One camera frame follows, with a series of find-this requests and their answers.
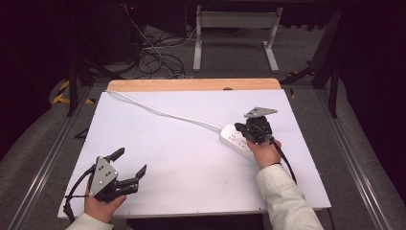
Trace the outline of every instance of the white power strip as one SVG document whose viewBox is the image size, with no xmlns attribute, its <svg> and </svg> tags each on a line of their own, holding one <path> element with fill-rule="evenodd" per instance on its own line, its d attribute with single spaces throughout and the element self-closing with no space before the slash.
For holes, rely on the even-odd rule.
<svg viewBox="0 0 406 230">
<path fill-rule="evenodd" d="M 254 153 L 247 146 L 247 139 L 236 130 L 234 125 L 229 124 L 221 129 L 220 141 L 257 165 Z"/>
</svg>

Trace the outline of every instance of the human hand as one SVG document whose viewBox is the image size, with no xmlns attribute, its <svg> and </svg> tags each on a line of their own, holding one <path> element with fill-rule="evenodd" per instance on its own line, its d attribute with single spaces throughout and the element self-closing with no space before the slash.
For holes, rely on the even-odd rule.
<svg viewBox="0 0 406 230">
<path fill-rule="evenodd" d="M 275 139 L 275 142 L 279 147 L 282 143 Z M 281 163 L 281 156 L 274 145 L 269 145 L 269 142 L 264 142 L 260 145 L 247 140 L 247 146 L 254 153 L 254 157 L 259 164 L 260 168 L 266 168 L 270 165 Z"/>
<path fill-rule="evenodd" d="M 113 218 L 113 213 L 125 200 L 125 195 L 120 195 L 109 203 L 98 201 L 94 197 L 87 196 L 84 198 L 84 213 L 101 222 L 109 223 Z"/>
</svg>

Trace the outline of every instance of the metal rail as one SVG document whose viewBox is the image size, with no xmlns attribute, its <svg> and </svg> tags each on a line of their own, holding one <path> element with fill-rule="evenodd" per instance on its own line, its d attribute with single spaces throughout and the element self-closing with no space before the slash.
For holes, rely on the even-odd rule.
<svg viewBox="0 0 406 230">
<path fill-rule="evenodd" d="M 328 109 L 327 97 L 322 89 L 316 89 L 316 95 L 319 99 L 323 110 L 326 112 L 331 126 L 334 128 L 334 132 L 337 135 L 337 140 L 340 145 L 341 153 L 343 154 L 344 160 L 349 167 L 352 178 L 354 179 L 355 185 L 358 188 L 359 194 L 367 206 L 368 212 L 370 213 L 373 224 L 376 229 L 393 229 L 392 225 L 389 223 L 388 219 L 385 217 L 381 206 L 379 205 L 379 200 L 376 197 L 375 192 L 371 186 L 370 180 L 367 178 L 364 170 L 358 163 L 354 156 L 350 144 L 344 134 L 343 129 L 336 119 L 334 119 Z"/>
<path fill-rule="evenodd" d="M 84 105 L 86 99 L 88 98 L 91 91 L 91 87 L 84 87 L 79 96 L 78 108 L 72 114 L 71 117 L 67 117 L 65 123 L 63 124 L 62 129 L 60 130 L 56 140 L 54 141 L 53 146 L 51 147 L 47 157 L 45 158 L 44 163 L 42 164 L 38 174 L 35 176 L 33 183 L 25 195 L 23 201 L 21 202 L 20 207 L 12 219 L 8 230 L 18 230 L 22 229 L 27 218 L 29 217 L 33 207 L 38 200 L 42 189 L 45 186 L 45 183 L 48 180 L 49 175 L 51 174 L 54 165 L 59 158 L 60 152 L 65 144 L 65 140 L 71 127 L 75 120 L 78 117 L 81 107 Z"/>
</svg>

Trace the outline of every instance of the wooden edge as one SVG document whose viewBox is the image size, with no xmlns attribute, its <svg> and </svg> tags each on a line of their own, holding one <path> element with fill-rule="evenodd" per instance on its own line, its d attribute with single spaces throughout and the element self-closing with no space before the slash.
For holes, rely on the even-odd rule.
<svg viewBox="0 0 406 230">
<path fill-rule="evenodd" d="M 112 80 L 107 90 L 118 92 L 281 89 L 276 79 Z"/>
</svg>

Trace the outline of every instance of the white tabletop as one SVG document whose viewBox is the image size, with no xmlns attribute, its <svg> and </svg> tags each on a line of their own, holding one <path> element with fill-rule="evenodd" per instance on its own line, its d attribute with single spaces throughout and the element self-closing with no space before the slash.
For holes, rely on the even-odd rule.
<svg viewBox="0 0 406 230">
<path fill-rule="evenodd" d="M 125 92 L 143 104 L 218 127 L 245 123 L 243 115 L 267 107 L 267 115 L 298 185 L 313 208 L 330 203 L 303 135 L 283 90 Z M 73 171 L 67 191 L 97 156 L 119 148 L 125 154 L 111 165 L 119 180 L 134 177 L 144 164 L 147 174 L 137 194 L 128 195 L 115 216 L 151 218 L 244 214 L 266 211 L 255 179 L 259 167 L 224 145 L 215 130 L 164 117 L 113 93 L 102 93 L 96 114 Z M 82 195 L 86 182 L 77 188 Z M 58 216 L 65 218 L 60 206 Z M 74 214 L 83 199 L 71 200 Z"/>
</svg>

